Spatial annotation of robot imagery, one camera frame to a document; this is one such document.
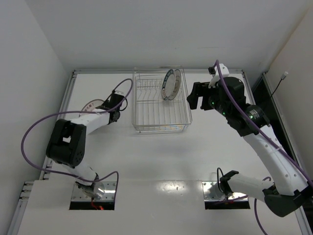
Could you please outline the white plate thin green rim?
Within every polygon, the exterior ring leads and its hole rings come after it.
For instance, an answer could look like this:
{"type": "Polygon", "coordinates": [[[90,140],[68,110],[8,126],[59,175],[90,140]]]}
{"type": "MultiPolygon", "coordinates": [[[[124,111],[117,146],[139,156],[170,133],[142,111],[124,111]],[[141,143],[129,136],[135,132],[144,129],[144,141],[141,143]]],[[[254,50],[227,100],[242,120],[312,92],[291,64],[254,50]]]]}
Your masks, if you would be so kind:
{"type": "Polygon", "coordinates": [[[177,96],[180,89],[180,85],[181,85],[181,71],[175,70],[175,85],[172,93],[172,99],[174,99],[177,96]]]}

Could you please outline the white plate orange sunburst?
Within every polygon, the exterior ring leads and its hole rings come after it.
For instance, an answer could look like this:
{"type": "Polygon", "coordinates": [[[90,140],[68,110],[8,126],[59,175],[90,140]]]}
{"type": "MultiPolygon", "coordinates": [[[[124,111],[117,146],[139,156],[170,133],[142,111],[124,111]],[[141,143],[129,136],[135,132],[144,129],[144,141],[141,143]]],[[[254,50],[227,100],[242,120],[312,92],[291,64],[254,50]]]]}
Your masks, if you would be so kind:
{"type": "Polygon", "coordinates": [[[96,107],[101,106],[104,103],[102,99],[94,99],[89,101],[81,110],[79,116],[86,115],[85,112],[92,112],[96,107]]]}

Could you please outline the white plate wide green band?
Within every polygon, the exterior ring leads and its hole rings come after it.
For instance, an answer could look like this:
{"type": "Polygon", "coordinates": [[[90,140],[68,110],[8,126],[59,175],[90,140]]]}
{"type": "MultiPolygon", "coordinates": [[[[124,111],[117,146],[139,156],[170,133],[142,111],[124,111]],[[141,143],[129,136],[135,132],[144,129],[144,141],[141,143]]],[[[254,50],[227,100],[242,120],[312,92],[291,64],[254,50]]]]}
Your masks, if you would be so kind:
{"type": "Polygon", "coordinates": [[[172,95],[175,86],[175,71],[170,69],[167,71],[162,84],[162,98],[168,100],[172,95]]]}

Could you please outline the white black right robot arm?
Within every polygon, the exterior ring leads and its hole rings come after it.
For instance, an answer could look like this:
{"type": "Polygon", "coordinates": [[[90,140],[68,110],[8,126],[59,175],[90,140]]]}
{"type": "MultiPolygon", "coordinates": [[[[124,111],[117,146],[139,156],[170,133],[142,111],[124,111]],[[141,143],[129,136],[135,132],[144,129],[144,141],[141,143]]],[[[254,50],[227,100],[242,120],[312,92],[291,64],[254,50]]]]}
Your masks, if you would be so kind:
{"type": "Polygon", "coordinates": [[[260,107],[246,102],[241,80],[226,77],[213,86],[208,82],[195,82],[187,97],[190,109],[197,108],[200,97],[201,109],[216,110],[225,117],[227,124],[256,152],[272,178],[266,182],[232,170],[211,187],[212,199],[240,192],[264,202],[276,216],[285,217],[312,197],[312,181],[286,156],[279,142],[269,137],[274,133],[269,119],[260,107]]]}

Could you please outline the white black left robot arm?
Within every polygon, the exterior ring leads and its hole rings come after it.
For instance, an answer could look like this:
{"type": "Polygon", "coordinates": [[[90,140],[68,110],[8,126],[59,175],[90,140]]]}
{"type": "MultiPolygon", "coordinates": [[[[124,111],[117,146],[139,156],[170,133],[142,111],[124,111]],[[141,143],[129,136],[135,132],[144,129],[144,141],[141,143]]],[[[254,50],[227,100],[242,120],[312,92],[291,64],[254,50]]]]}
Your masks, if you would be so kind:
{"type": "Polygon", "coordinates": [[[52,131],[46,156],[73,174],[76,185],[87,196],[101,198],[105,188],[98,174],[84,160],[86,137],[98,128],[118,121],[122,100],[126,100],[124,95],[112,91],[90,113],[85,111],[78,118],[57,120],[52,131]]]}

